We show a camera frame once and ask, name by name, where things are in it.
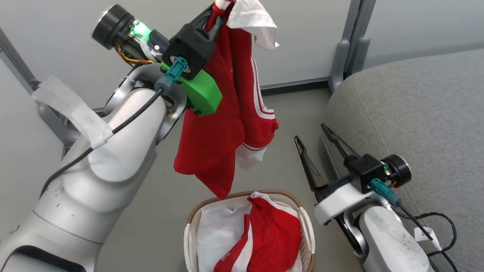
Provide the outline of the grey fabric sofa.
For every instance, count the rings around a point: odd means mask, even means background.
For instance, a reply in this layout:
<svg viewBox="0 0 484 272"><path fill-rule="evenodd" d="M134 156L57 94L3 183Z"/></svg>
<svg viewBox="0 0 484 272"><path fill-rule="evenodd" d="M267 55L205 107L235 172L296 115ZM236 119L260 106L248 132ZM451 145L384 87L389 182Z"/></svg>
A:
<svg viewBox="0 0 484 272"><path fill-rule="evenodd" d="M448 216L457 238L447 255L459 272L484 272L484 49L358 72L322 122L360 155L404 158L404 207Z"/></svg>

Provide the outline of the short grey partition foot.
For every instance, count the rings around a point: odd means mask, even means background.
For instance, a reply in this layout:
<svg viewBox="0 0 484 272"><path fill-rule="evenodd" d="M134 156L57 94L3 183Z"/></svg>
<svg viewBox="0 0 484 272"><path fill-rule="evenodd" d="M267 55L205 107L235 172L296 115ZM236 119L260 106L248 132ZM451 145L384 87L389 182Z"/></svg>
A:
<svg viewBox="0 0 484 272"><path fill-rule="evenodd" d="M370 42L371 38L368 36L359 38L358 45L353 55L351 74L355 74L363 70Z"/></svg>
<svg viewBox="0 0 484 272"><path fill-rule="evenodd" d="M332 63L331 75L329 77L329 86L333 93L344 81L344 69L346 64L346 58L349 52L349 47L349 40L342 40L337 44L337 49Z"/></svg>

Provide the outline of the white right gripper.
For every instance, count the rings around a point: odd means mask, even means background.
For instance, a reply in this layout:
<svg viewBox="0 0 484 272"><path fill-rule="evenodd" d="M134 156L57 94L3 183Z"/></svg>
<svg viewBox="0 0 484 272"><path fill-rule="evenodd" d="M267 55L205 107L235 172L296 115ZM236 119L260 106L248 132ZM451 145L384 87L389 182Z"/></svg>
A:
<svg viewBox="0 0 484 272"><path fill-rule="evenodd" d="M340 136L334 133L328 125L321 124L321 128L330 143L337 148L344 162L360 158L358 153ZM294 142L308 185L311 191L322 198L313 210L319 224L325 224L332 219L336 219L344 212L352 212L352 209L358 209L358 205L365 207L365 200L376 200L377 204L391 212L393 208L397 208L390 205L386 199L372 190L368 193L362 193L356 181L352 180L349 174L328 185L325 177L320 174L308 156L307 148L304 146L301 138L294 136ZM393 154L380 161L385 165L386 181L384 182L393 190L410 182L410 166L402 157Z"/></svg>

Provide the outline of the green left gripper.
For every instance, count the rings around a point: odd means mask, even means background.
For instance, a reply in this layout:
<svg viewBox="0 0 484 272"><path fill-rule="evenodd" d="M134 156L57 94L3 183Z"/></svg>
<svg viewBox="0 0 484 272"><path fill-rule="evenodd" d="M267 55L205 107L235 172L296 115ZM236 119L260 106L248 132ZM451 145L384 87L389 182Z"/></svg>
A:
<svg viewBox="0 0 484 272"><path fill-rule="evenodd" d="M214 8L214 3L195 17L190 24L204 28L212 17L209 28L209 40L216 41L226 24L232 8ZM170 39L159 31L150 29L143 22L135 19L121 5L113 5L102 13L92 38L104 48L114 49L132 69L122 80L104 107L109 114L140 82L145 88L154 88L156 81L165 72L161 70L162 54L168 48ZM188 108L197 115L209 115L216 112L222 100L221 91L207 72L202 69L192 80L178 79L187 96Z"/></svg>

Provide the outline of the grey double partition post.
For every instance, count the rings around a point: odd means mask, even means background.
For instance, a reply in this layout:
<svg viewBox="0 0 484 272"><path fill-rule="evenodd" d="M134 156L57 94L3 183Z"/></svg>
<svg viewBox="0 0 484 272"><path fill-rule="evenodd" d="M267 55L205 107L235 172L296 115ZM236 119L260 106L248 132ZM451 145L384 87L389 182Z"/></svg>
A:
<svg viewBox="0 0 484 272"><path fill-rule="evenodd" d="M368 25L377 0L351 0L349 13L343 31L343 40L350 41L348 56L344 67L344 75L351 75L353 55L359 38L366 35Z"/></svg>

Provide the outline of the white basket with brown rim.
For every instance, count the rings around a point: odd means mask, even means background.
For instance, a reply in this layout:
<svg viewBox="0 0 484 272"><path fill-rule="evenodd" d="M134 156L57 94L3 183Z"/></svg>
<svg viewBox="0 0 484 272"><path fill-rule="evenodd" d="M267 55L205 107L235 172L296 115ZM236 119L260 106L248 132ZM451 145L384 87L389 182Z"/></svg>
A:
<svg viewBox="0 0 484 272"><path fill-rule="evenodd" d="M299 257L301 258L302 272L313 272L316 263L316 238L313 232L311 220L307 211L302 206L301 202L292 194L282 190L260 190L261 193L266 193L272 200L283 203L296 210L298 219L301 223L301 245L299 248ZM197 229L201 219L201 212L203 208L212 206L225 206L234 209L238 206L249 203L247 198L252 194L252 191L230 193L225 199L211 198L202 201L192 210L187 219L187 224L184 230L183 246L184 258L187 272L199 272L198 255L197 255Z"/></svg>

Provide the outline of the white tape strip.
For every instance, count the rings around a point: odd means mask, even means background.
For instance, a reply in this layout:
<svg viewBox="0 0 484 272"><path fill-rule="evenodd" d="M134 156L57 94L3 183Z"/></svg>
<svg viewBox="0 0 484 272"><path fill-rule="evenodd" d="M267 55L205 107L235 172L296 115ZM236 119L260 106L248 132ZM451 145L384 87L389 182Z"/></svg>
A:
<svg viewBox="0 0 484 272"><path fill-rule="evenodd" d="M93 149L103 146L113 136L112 128L69 86L55 76L50 76L42 82L31 97L67 117L90 142Z"/></svg>

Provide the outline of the white basket liner cloth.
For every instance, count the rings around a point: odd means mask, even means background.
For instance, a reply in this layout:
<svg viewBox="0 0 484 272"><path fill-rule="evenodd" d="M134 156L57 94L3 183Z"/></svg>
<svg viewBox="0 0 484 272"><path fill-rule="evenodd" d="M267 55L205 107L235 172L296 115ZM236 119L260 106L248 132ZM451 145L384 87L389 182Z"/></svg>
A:
<svg viewBox="0 0 484 272"><path fill-rule="evenodd" d="M197 229L199 272L213 272L216 263L225 255L244 231L244 215L250 203L234 209L217 205L203 208Z"/></svg>

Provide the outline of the grey slanted partition post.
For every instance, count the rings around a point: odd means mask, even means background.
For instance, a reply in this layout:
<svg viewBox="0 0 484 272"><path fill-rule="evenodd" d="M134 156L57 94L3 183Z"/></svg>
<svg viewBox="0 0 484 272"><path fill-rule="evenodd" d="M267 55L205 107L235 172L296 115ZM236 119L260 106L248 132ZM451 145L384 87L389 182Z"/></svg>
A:
<svg viewBox="0 0 484 272"><path fill-rule="evenodd" d="M22 84L29 94L38 89L41 83L36 79L31 69L26 65L21 55L17 52L14 45L8 39L7 35L0 27L0 58L12 71L14 76Z"/></svg>

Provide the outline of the long grey partition foot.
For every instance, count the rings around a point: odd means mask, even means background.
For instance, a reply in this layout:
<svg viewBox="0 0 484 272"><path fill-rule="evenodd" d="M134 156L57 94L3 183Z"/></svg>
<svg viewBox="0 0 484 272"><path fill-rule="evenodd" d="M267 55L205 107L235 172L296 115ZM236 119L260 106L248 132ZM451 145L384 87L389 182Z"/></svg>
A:
<svg viewBox="0 0 484 272"><path fill-rule="evenodd" d="M44 103L38 104L38 113L64 147L71 148L79 138L80 132L69 119Z"/></svg>

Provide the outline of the red white-striped jersey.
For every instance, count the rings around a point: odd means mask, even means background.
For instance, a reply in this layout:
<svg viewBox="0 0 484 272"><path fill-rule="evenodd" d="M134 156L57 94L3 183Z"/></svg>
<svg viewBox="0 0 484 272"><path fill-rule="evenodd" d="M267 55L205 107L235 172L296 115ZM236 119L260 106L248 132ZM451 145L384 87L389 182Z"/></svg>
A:
<svg viewBox="0 0 484 272"><path fill-rule="evenodd" d="M263 159L279 128L275 112L264 105L252 46L277 48L277 26L261 0L215 0L213 15L227 15L216 48L204 70L222 99L213 114L188 111L183 120L176 172L194 175L219 199L231 191L236 164L248 169Z"/></svg>
<svg viewBox="0 0 484 272"><path fill-rule="evenodd" d="M251 210L244 215L243 234L213 272L303 272L296 210L257 191L248 201Z"/></svg>

